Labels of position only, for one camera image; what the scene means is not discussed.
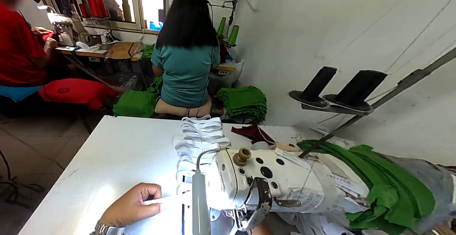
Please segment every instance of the green fabric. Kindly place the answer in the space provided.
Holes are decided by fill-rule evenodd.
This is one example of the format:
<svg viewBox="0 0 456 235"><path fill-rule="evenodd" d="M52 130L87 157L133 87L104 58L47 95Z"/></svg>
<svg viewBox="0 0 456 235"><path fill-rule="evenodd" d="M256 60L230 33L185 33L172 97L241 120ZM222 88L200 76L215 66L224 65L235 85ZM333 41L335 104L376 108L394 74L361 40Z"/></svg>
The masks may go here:
<svg viewBox="0 0 456 235"><path fill-rule="evenodd" d="M316 140L297 145L301 150ZM395 163L372 151L368 145L344 148L325 142L315 152L333 155L346 163L369 187L366 201L370 209L346 213L353 228L376 228L398 235L414 228L417 221L429 215L435 206L432 192L416 177Z"/></svg>
<svg viewBox="0 0 456 235"><path fill-rule="evenodd" d="M197 108L208 100L208 77L220 64L220 48L164 45L154 49L151 62L163 69L161 99L172 106Z"/></svg>
<svg viewBox="0 0 456 235"><path fill-rule="evenodd" d="M155 77L151 86L143 92L127 90L113 106L117 116L133 116L149 118L155 113L160 93L158 87L163 82L161 77Z"/></svg>
<svg viewBox="0 0 456 235"><path fill-rule="evenodd" d="M254 123L265 120L266 96L254 86L222 88L217 97L223 101L228 115L234 119L253 119Z"/></svg>
<svg viewBox="0 0 456 235"><path fill-rule="evenodd" d="M141 58L142 59L150 59L152 57L152 53L154 52L155 44L153 45L146 45L141 50Z"/></svg>

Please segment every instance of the stack of green fabric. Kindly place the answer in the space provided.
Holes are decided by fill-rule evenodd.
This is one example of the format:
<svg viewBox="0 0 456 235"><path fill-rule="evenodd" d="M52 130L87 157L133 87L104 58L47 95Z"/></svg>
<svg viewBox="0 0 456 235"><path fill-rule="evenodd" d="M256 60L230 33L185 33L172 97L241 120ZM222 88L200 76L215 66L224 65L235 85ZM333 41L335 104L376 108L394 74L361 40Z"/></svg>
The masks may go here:
<svg viewBox="0 0 456 235"><path fill-rule="evenodd" d="M141 59L151 59L154 48L155 44L144 46L144 48L141 50Z"/></svg>
<svg viewBox="0 0 456 235"><path fill-rule="evenodd" d="M151 86L143 92L127 90L113 106L117 116L151 117L155 114L160 93L158 87L162 84L162 77L155 77Z"/></svg>
<svg viewBox="0 0 456 235"><path fill-rule="evenodd" d="M227 114L232 119L252 120L257 124L265 120L266 97L260 89L254 86L242 88L222 88L217 97L223 101Z"/></svg>
<svg viewBox="0 0 456 235"><path fill-rule="evenodd" d="M305 140L297 145L308 149L316 140ZM359 229L380 229L399 235L406 228L413 229L435 206L432 192L415 176L399 167L368 145L346 150L325 142L315 152L326 153L346 163L369 187L366 201L370 209L346 213L350 226Z"/></svg>

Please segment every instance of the finger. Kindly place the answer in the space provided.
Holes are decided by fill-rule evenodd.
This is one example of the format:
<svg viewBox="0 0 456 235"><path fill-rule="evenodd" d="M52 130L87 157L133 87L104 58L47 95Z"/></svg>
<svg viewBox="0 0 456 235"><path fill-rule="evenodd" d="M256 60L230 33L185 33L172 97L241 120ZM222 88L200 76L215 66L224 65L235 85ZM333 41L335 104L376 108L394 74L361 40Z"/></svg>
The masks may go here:
<svg viewBox="0 0 456 235"><path fill-rule="evenodd" d="M149 195L153 195L155 199L161 198L162 187L155 183L143 183L141 188L141 196L146 200Z"/></svg>
<svg viewBox="0 0 456 235"><path fill-rule="evenodd" d="M161 203L142 205L138 207L138 218L141 220L152 217L160 212Z"/></svg>

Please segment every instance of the teal shirt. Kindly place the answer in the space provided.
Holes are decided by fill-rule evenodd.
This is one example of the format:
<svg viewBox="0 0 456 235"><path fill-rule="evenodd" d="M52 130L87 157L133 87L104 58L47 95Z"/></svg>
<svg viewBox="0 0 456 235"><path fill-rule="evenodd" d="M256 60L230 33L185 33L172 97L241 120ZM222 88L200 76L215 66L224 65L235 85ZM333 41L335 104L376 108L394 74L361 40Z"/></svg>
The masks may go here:
<svg viewBox="0 0 456 235"><path fill-rule="evenodd" d="M212 62L212 67L216 68L220 64L220 49L163 46L154 49L151 61L163 69L162 100L177 107L196 108L208 99L210 65Z"/></svg>

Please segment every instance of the red shirt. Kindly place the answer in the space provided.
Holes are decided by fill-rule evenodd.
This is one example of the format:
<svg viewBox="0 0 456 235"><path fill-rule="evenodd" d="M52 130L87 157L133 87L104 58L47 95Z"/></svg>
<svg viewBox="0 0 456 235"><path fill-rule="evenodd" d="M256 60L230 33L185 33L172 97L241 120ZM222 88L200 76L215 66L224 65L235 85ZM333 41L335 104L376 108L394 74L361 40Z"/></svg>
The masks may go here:
<svg viewBox="0 0 456 235"><path fill-rule="evenodd" d="M40 57L46 57L46 53L27 21L0 3L0 85L44 85L46 69L38 68L31 61Z"/></svg>

